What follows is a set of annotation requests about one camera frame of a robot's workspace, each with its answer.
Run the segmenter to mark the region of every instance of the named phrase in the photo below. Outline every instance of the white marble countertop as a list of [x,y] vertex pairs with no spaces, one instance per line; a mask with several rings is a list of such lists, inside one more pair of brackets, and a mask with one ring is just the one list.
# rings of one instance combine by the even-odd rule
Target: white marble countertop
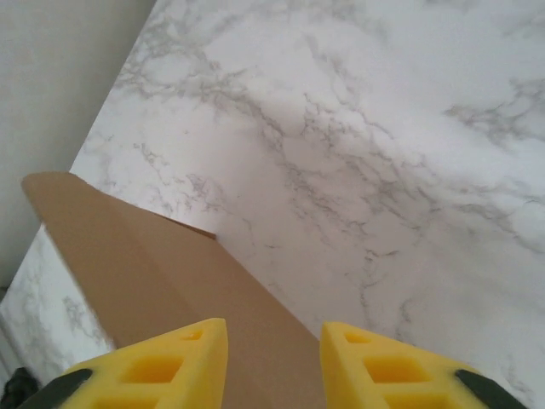
[[[72,172],[343,320],[545,408],[541,0],[159,0]],[[50,379],[110,347],[41,230],[0,307]]]

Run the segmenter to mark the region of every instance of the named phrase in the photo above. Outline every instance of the brown cardboard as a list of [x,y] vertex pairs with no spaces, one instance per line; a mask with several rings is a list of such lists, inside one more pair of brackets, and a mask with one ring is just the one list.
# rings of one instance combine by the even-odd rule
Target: brown cardboard
[[215,236],[115,199],[67,173],[23,188],[117,347],[227,320],[223,407],[325,407],[318,340]]

